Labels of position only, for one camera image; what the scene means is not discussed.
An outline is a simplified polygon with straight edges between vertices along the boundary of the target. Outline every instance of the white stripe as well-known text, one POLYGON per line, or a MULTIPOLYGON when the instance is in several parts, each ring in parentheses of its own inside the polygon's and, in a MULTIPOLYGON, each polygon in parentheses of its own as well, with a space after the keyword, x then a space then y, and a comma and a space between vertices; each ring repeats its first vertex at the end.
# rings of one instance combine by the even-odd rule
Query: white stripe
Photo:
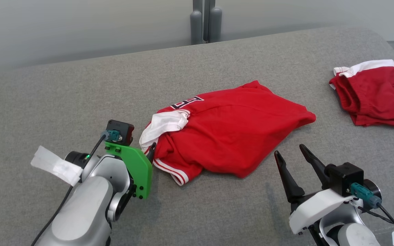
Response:
POLYGON ((176 169, 176 168, 172 168, 169 165, 166 165, 164 162, 162 162, 160 159, 156 159, 161 165, 163 165, 166 168, 169 168, 175 172, 178 172, 180 175, 182 175, 182 177, 185 179, 185 184, 188 183, 189 179, 188 179, 188 175, 186 175, 186 173, 182 170, 176 169))
POLYGON ((183 179, 182 179, 178 174, 176 174, 176 173, 174 173, 174 172, 172 172, 172 171, 170 171, 170 170, 168 170, 168 169, 166 169, 166 168, 164 168, 164 167, 162 167, 162 166, 159 166, 155 161, 153 161, 153 165, 155 165, 155 166, 156 166, 157 168, 159 168, 160 170, 162 170, 162 171, 164 171, 164 172, 167 172, 167 173, 171 174, 171 177, 173 177, 173 180, 174 180, 178 185, 182 186, 182 185, 184 184, 183 179))
POLYGON ((347 70, 349 70, 348 67, 334 67, 334 76, 336 76, 338 73, 346 72, 347 70))
POLYGON ((346 78, 350 78, 352 76, 355 76, 358 72, 378 67, 394 67, 394 61, 392 59, 388 59, 362 62, 360 64, 356 64, 355 66, 350 67, 349 70, 340 73, 339 76, 345 76, 346 78))
POLYGON ((173 111, 182 111, 182 112, 187 114, 186 116, 191 114, 191 112, 189 110, 186 110, 186 109, 176 109, 176 110, 173 110, 173 111))

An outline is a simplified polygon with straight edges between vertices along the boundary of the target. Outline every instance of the gray fabric surface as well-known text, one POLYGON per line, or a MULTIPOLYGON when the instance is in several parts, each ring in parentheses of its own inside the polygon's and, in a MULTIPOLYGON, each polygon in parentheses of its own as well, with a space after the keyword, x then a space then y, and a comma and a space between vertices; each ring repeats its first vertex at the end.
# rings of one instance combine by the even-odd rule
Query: gray fabric surface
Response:
MULTIPOLYGON (((133 146, 158 109, 252 80, 317 115, 277 149, 307 193, 320 188, 304 143, 324 163, 365 170, 394 215, 394 128, 354 126, 328 86, 332 69, 394 59, 363 28, 322 28, 14 70, 0 75, 0 246, 29 245, 68 185, 30 161, 39 145, 61 157, 89 151, 109 119, 135 125, 133 146)), ((289 204, 269 155, 245 179, 204 172, 179 187, 154 171, 148 200, 131 200, 112 245, 313 245, 289 229, 289 204)), ((394 230, 363 215, 382 245, 394 230)))

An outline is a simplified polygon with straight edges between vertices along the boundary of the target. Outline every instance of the white wall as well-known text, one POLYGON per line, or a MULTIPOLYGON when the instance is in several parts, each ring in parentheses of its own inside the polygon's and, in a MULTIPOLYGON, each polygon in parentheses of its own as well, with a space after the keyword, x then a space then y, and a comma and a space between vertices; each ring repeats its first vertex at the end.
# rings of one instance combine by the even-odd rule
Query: white wall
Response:
POLYGON ((0 71, 191 44, 191 0, 0 0, 0 71))
POLYGON ((216 0, 222 40, 331 25, 366 26, 394 40, 394 0, 216 0))
MULTIPOLYGON (((394 40, 394 0, 216 0, 222 40, 356 24, 394 40)), ((192 0, 0 0, 0 71, 188 45, 192 0)))

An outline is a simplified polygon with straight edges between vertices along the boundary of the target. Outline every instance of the white trim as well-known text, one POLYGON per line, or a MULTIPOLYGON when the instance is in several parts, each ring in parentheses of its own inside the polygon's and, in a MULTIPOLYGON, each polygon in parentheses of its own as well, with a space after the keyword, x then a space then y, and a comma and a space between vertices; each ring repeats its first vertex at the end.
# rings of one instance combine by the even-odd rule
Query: white trim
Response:
POLYGON ((346 72, 347 70, 349 70, 348 67, 334 67, 333 69, 334 76, 336 76, 338 73, 346 72))
POLYGON ((188 123, 188 117, 190 114, 191 112, 186 109, 154 114, 151 122, 144 131, 142 131, 141 137, 139 138, 139 145, 141 146, 142 152, 145 153, 153 143, 158 143, 159 137, 162 134, 183 129, 188 123))
MULTIPOLYGON (((392 59, 388 60, 373 60, 366 61, 360 64, 356 64, 355 66, 350 67, 348 70, 340 72, 339 76, 345 76, 346 78, 350 78, 355 76, 358 72, 374 69, 378 67, 394 67, 394 61, 392 59)), ((334 68, 334 74, 336 75, 336 69, 345 68, 345 67, 336 67, 334 68)))
POLYGON ((163 161, 161 161, 159 158, 155 159, 153 161, 153 165, 155 165, 157 168, 159 168, 162 171, 165 171, 169 174, 171 174, 171 177, 174 179, 174 181, 182 186, 186 183, 188 183, 189 178, 188 175, 186 175, 186 173, 182 170, 176 169, 176 168, 172 168, 169 165, 166 165, 163 161))

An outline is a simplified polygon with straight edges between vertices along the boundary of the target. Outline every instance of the red fabric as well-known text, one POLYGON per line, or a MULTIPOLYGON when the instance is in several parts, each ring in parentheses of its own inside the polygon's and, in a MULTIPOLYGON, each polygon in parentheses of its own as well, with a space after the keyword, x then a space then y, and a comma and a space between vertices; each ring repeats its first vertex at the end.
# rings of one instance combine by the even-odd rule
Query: red fabric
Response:
POLYGON ((180 106, 190 115, 182 130, 159 137, 155 159, 162 168, 185 172, 190 181, 203 169, 244 178, 291 131, 316 120, 304 106, 273 94, 258 81, 187 101, 191 103, 158 111, 180 106))
POLYGON ((394 67, 377 67, 330 80, 356 126, 394 126, 394 67))

